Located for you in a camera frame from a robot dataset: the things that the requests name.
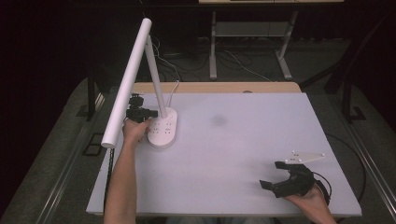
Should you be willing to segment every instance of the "floor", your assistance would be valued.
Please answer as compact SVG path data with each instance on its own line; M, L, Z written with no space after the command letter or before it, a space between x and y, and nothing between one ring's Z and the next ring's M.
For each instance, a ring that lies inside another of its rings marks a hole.
M219 39L217 81L284 81L274 54L280 44L278 39L267 38ZM337 62L348 44L347 40L341 39L292 41L286 60L293 81L301 83ZM208 74L208 39L200 38L198 46L199 54L196 57L186 56L176 49L162 52L160 47L161 57L167 60L157 62L161 81L211 81ZM366 163L361 165L357 155L360 155L360 148L365 148L389 188L396 189L396 181L390 172L396 168L395 133L357 88L353 89L352 105L357 106L366 119L356 120L352 124L345 122L340 114L341 92L326 94L323 90L326 80L325 77L302 91L308 94L356 197L359 198L364 190L361 196L362 217L349 217L340 222L394 223L396 218L387 208L378 180ZM103 222L102 217L87 214L85 209L105 153L102 150L97 156L84 156L83 151L88 149L93 153L99 150L99 147L87 148L87 145L90 140L100 142L101 136L94 134L104 131L115 92L110 91L98 97L98 111L91 121L85 117L86 92L87 80L84 80L70 95L64 112L3 215L2 224ZM142 223L158 220L139 219ZM279 220L284 224L309 223L305 217Z

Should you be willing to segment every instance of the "white tabletop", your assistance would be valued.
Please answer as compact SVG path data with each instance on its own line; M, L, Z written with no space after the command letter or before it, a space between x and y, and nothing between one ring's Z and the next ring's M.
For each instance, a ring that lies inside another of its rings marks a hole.
M154 94L143 97L145 108L158 107ZM325 153L326 159L306 166L332 184L332 213L361 215L304 93L175 93L171 107L178 113L175 143L158 149L144 141L136 151L138 215L300 216L259 182L288 179L274 162L293 150ZM88 213L103 212L107 166L108 152Z

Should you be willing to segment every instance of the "desk lamp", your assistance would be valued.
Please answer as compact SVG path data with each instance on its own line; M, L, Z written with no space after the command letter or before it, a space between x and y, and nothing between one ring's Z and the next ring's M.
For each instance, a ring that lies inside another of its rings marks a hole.
M177 112L173 108L165 107L163 102L163 92L161 90L160 78L158 76L151 37L149 35L150 28L151 20L143 19L106 126L101 144L102 147L115 148L117 146L121 126L125 119L125 111L133 92L133 85L142 59L143 50L146 52L148 58L148 67L160 108L160 116L151 122L151 132L148 133L148 140L155 147L170 147L175 140Z

